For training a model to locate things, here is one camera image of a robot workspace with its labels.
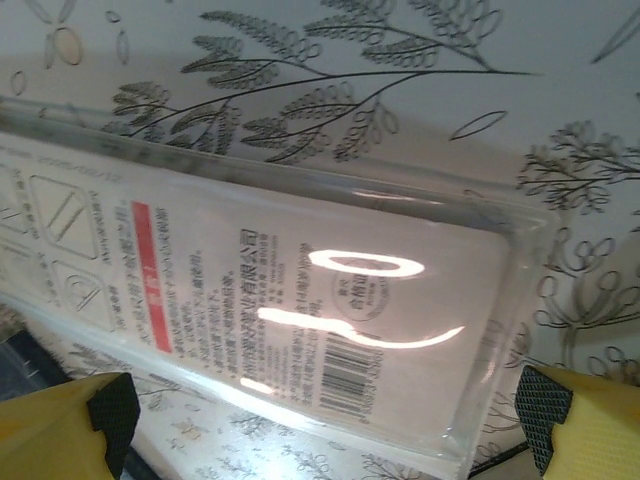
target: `floral wallpaper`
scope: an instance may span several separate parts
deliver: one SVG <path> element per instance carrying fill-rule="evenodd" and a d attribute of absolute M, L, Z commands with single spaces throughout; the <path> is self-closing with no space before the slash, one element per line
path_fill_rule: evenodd
<path fill-rule="evenodd" d="M 5 108 L 407 184 L 464 175 L 471 202 L 480 180 L 557 211 L 477 463 L 523 440 L 523 365 L 640 386 L 637 0 L 4 0 L 0 28 Z M 42 338 L 73 375 L 134 372 L 137 442 L 167 478 L 428 478 Z"/>

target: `product package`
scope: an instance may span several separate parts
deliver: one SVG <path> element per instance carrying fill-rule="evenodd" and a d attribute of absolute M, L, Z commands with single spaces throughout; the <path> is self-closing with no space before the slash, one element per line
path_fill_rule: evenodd
<path fill-rule="evenodd" d="M 554 222 L 0 115 L 3 301 L 445 480 L 470 469 Z"/>

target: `black rubber pad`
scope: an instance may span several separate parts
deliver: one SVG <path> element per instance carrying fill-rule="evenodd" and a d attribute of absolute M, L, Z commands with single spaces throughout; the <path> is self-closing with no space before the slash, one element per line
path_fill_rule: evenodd
<path fill-rule="evenodd" d="M 107 440 L 104 459 L 113 478 L 118 479 L 140 416 L 140 404 L 131 375 L 123 373 L 98 390 L 87 406 L 93 430 L 102 430 Z"/>
<path fill-rule="evenodd" d="M 522 372 L 515 407 L 536 467 L 543 476 L 553 457 L 551 430 L 567 419 L 573 392 L 527 366 Z"/>

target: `red label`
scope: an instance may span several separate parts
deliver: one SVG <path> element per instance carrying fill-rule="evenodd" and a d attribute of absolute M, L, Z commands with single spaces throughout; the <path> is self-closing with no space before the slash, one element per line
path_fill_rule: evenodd
<path fill-rule="evenodd" d="M 140 266 L 142 268 L 142 282 L 144 283 L 144 293 L 151 318 L 151 329 L 156 346 L 171 353 L 171 342 L 169 341 L 169 331 L 164 316 L 162 306 L 162 290 L 160 289 L 160 278 L 158 276 L 158 265 L 156 263 L 156 250 L 153 243 L 153 227 L 151 225 L 151 214 L 149 205 L 132 202 L 133 221 L 136 226 L 136 236 L 138 237 L 138 252 L 140 253 Z"/>

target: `yellow plastic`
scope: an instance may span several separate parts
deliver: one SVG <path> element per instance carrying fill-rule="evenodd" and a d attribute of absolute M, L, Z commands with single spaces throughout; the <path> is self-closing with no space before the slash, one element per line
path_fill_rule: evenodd
<path fill-rule="evenodd" d="M 538 368 L 573 392 L 564 424 L 552 430 L 545 480 L 640 478 L 640 388 L 568 370 Z"/>
<path fill-rule="evenodd" d="M 113 480 L 106 439 L 87 401 L 119 373 L 76 380 L 0 403 L 0 480 Z"/>

